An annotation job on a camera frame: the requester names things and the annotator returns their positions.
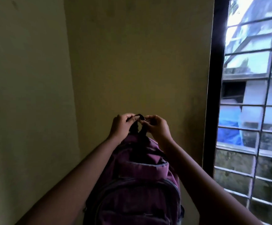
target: wall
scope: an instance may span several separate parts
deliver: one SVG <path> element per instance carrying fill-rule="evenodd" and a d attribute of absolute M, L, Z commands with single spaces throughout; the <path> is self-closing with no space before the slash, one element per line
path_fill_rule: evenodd
<path fill-rule="evenodd" d="M 164 117 L 201 163 L 213 2 L 65 0 L 82 156 L 107 137 L 114 116 L 133 112 Z"/>
<path fill-rule="evenodd" d="M 78 161 L 63 0 L 0 0 L 0 224 Z"/>

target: forearm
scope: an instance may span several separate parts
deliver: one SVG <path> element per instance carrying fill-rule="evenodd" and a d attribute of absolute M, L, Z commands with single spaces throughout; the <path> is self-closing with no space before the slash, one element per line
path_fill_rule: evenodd
<path fill-rule="evenodd" d="M 115 138 L 101 143 L 17 224 L 72 224 L 119 143 Z"/>
<path fill-rule="evenodd" d="M 206 222 L 216 222 L 217 224 L 262 224 L 251 212 L 218 185 L 173 140 L 162 142 L 159 146 L 179 175 L 201 217 Z"/>

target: hand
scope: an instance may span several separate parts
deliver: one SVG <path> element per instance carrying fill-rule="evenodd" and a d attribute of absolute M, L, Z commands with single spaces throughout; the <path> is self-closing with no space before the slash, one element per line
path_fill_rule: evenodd
<path fill-rule="evenodd" d="M 139 119 L 135 114 L 118 115 L 113 119 L 112 127 L 108 139 L 118 140 L 120 144 L 129 134 L 131 125 Z"/>
<path fill-rule="evenodd" d="M 168 124 L 163 118 L 157 115 L 148 115 L 144 118 L 146 121 L 140 120 L 139 122 L 147 127 L 148 132 L 158 143 L 172 140 Z"/>

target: backpack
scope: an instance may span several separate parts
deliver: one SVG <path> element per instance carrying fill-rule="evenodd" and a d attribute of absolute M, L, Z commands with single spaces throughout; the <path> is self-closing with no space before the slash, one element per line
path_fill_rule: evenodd
<path fill-rule="evenodd" d="M 177 174 L 157 142 L 136 125 L 90 193 L 83 225 L 176 225 L 184 217 Z"/>

